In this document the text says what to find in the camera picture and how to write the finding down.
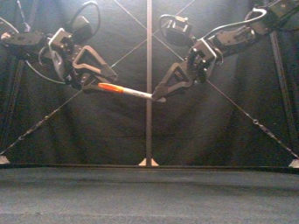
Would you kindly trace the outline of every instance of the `black mat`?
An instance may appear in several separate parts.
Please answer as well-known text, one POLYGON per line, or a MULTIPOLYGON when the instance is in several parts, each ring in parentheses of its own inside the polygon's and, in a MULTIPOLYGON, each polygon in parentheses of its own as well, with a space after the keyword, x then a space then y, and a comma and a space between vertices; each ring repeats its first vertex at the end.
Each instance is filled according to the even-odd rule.
POLYGON ((265 171, 0 170, 0 223, 298 223, 299 175, 265 171))

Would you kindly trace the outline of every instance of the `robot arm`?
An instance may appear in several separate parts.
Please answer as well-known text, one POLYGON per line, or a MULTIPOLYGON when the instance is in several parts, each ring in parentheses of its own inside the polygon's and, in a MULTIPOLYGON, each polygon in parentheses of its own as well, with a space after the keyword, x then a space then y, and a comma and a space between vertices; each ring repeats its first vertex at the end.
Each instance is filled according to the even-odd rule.
POLYGON ((118 79, 115 71, 94 48, 90 45, 82 45, 98 32, 99 24, 99 5, 95 1, 90 1, 79 8, 67 25, 68 30, 60 28, 54 35, 46 35, 38 31, 19 32, 4 21, 0 28, 12 31, 2 35, 2 44, 20 60, 39 60, 40 64, 52 63, 62 83, 90 91, 93 90, 91 82, 110 83, 118 79), (90 21, 79 16, 91 5, 97 6, 99 20, 98 29, 94 32, 90 21))
POLYGON ((251 47, 298 11, 298 1, 277 0, 270 5, 255 8, 249 13, 246 21, 214 29, 201 39, 191 36, 193 26, 186 18, 163 15, 161 21, 165 18, 171 19, 166 33, 163 32, 166 39, 174 45, 189 46, 190 51, 186 61, 173 64, 155 88, 154 100, 185 91, 195 81, 205 82, 211 76, 215 64, 251 47), (235 27, 238 27, 235 31, 226 31, 235 27))

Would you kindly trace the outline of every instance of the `black curtain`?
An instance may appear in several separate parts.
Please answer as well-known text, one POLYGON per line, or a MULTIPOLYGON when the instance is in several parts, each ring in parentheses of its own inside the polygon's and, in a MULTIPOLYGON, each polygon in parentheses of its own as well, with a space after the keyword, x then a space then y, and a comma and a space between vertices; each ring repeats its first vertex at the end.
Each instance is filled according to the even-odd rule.
MULTIPOLYGON (((32 29, 55 33, 83 3, 82 0, 40 1, 32 29)), ((147 2, 101 0, 98 3, 101 31, 86 45, 95 48, 115 69, 117 84, 146 91, 147 2)), ((3 4, 3 17, 11 7, 3 4)), ((189 52, 187 48, 166 42, 158 32, 159 17, 178 13, 187 17, 193 33, 201 38, 218 26, 243 21, 253 7, 253 1, 154 0, 154 88, 173 63, 181 62, 189 52)), ((95 9, 87 8, 82 14, 97 25, 95 9)), ((38 63, 34 65, 56 79, 51 69, 38 63)), ((297 79, 297 74, 293 71, 290 76, 297 79)), ((2 75, 6 83, 7 73, 2 75)), ((226 58, 215 67, 210 82, 170 97, 167 103, 154 102, 154 160, 159 165, 289 165, 290 152, 221 92, 267 126, 277 138, 293 146, 273 46, 265 38, 243 53, 226 58)), ((70 86, 48 82, 27 67, 8 144, 55 109, 60 110, 51 119, 6 153, 11 162, 95 165, 142 162, 146 157, 145 99, 121 94, 79 93, 70 86)))

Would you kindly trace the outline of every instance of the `cable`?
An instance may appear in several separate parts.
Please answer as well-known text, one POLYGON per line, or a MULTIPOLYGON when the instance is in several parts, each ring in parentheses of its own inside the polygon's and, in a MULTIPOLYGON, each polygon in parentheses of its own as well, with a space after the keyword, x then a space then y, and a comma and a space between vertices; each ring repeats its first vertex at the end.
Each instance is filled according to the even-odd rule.
POLYGON ((71 21, 70 21, 70 27, 72 27, 74 22, 75 22, 75 20, 76 20, 76 18, 78 18, 78 16, 79 16, 79 14, 80 14, 80 13, 83 12, 83 10, 84 10, 89 6, 91 6, 91 5, 94 5, 94 6, 97 7, 97 10, 98 10, 98 27, 97 27, 97 30, 94 31, 94 33, 91 34, 90 39, 91 39, 91 38, 95 36, 95 34, 99 32, 99 28, 101 28, 101 11, 99 11, 99 4, 98 4, 98 2, 97 2, 97 1, 86 2, 86 3, 80 6, 80 8, 78 9, 78 11, 76 11, 76 13, 74 14, 72 19, 71 19, 71 21))
POLYGON ((246 20, 246 21, 243 21, 243 22, 239 22, 239 23, 235 23, 235 24, 226 24, 226 25, 218 27, 218 28, 214 29, 214 30, 213 30, 213 31, 211 31, 203 38, 207 39, 209 36, 211 36, 215 32, 218 32, 218 31, 222 30, 222 29, 233 28, 233 27, 237 27, 237 26, 241 26, 241 25, 249 25, 249 24, 257 22, 259 19, 262 19, 262 18, 265 17, 265 15, 267 14, 267 11, 263 10, 263 9, 257 9, 257 8, 254 8, 253 11, 254 11, 254 12, 261 12, 262 15, 258 16, 258 17, 255 17, 255 18, 251 18, 250 20, 246 20))
POLYGON ((165 34, 165 31, 163 31, 163 26, 165 26, 167 23, 163 25, 163 19, 165 19, 165 18, 175 19, 175 16, 174 16, 174 15, 165 14, 165 15, 161 16, 161 19, 159 19, 159 30, 161 30, 161 32, 162 32, 162 34, 163 34, 163 37, 166 38, 166 34, 165 34))

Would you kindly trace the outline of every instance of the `marker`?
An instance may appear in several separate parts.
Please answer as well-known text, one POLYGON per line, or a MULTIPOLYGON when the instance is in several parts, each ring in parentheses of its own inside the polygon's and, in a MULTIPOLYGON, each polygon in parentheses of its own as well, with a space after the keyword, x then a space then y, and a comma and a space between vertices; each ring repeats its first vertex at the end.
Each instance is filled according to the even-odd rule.
MULTIPOLYGON (((110 83, 99 83, 98 86, 103 90, 107 90, 110 92, 115 92, 115 93, 125 94, 125 95, 134 95, 134 96, 145 98, 147 100, 153 100, 154 99, 151 94, 149 94, 146 92, 137 91, 133 88, 121 87, 121 86, 110 84, 110 83)), ((161 98, 158 100, 158 102, 166 102, 166 99, 161 98)))

